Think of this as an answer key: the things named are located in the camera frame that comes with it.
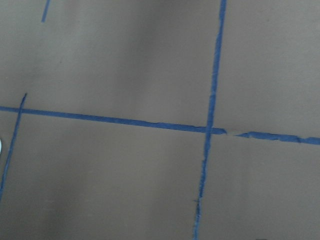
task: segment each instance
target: tape strip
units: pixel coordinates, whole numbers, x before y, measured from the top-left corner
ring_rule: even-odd
[[[44,7],[44,10],[43,10],[43,14],[42,14],[42,19],[41,19],[42,23],[44,23],[46,21],[46,19],[47,19],[49,6],[50,6],[50,0],[46,0],[45,7]]]
[[[242,137],[242,138],[255,138],[255,139],[263,139],[263,140],[271,140],[271,141],[279,140],[281,142],[320,145],[319,137],[302,138],[295,135],[273,134],[273,133],[257,132],[257,131],[245,132],[236,136]]]
[[[18,130],[19,130],[20,121],[21,121],[21,115],[23,113],[23,107],[24,107],[24,104],[26,101],[26,97],[27,97],[27,94],[25,94],[24,97],[22,98],[22,101],[20,103],[20,107],[18,108],[18,116],[16,117],[15,127],[14,127],[14,131],[13,131],[13,135],[12,135],[12,139],[11,139],[11,143],[10,143],[10,147],[9,147],[9,151],[8,151],[8,156],[6,158],[6,162],[5,162],[5,166],[4,166],[4,170],[3,170],[3,174],[2,174],[2,180],[1,180],[1,186],[0,186],[0,202],[2,199],[2,195],[3,195],[5,184],[6,184],[8,169],[9,169],[9,165],[10,165],[10,161],[11,161],[11,156],[12,156],[12,153],[14,152],[15,142],[16,142],[17,135],[18,135]]]
[[[0,111],[17,113],[19,111],[19,108],[0,106]],[[196,132],[196,133],[206,132],[206,128],[204,126],[191,126],[191,125],[185,125],[185,124],[175,124],[175,123],[166,123],[166,122],[148,122],[148,121],[142,121],[142,120],[125,119],[125,118],[108,117],[108,116],[95,116],[95,115],[85,115],[85,114],[77,114],[77,113],[58,112],[58,111],[44,111],[44,110],[35,110],[35,109],[27,109],[27,108],[23,109],[22,113],[50,116],[50,117],[57,117],[57,118],[133,125],[133,126],[141,126],[141,127],[149,127],[149,128],[157,128],[157,129],[171,129],[171,130]],[[227,134],[226,130],[224,130],[223,128],[212,128],[211,133],[216,135]]]
[[[201,219],[202,212],[202,198],[204,195],[206,179],[207,179],[207,168],[208,168],[208,158],[211,148],[211,129],[214,126],[214,113],[216,106],[216,93],[218,86],[218,77],[219,77],[219,67],[220,67],[220,55],[222,47],[222,39],[224,33],[224,23],[226,15],[227,0],[221,0],[220,2],[220,12],[219,12],[219,30],[215,41],[215,50],[214,50],[214,60],[213,60],[213,73],[212,73],[212,84],[211,84],[211,95],[209,99],[209,109],[207,116],[207,124],[205,130],[205,142],[204,142],[204,159],[202,161],[201,168],[201,178],[199,184],[199,193],[197,198],[196,210],[195,210],[195,220],[193,226],[193,240],[198,240],[199,236],[199,224]]]

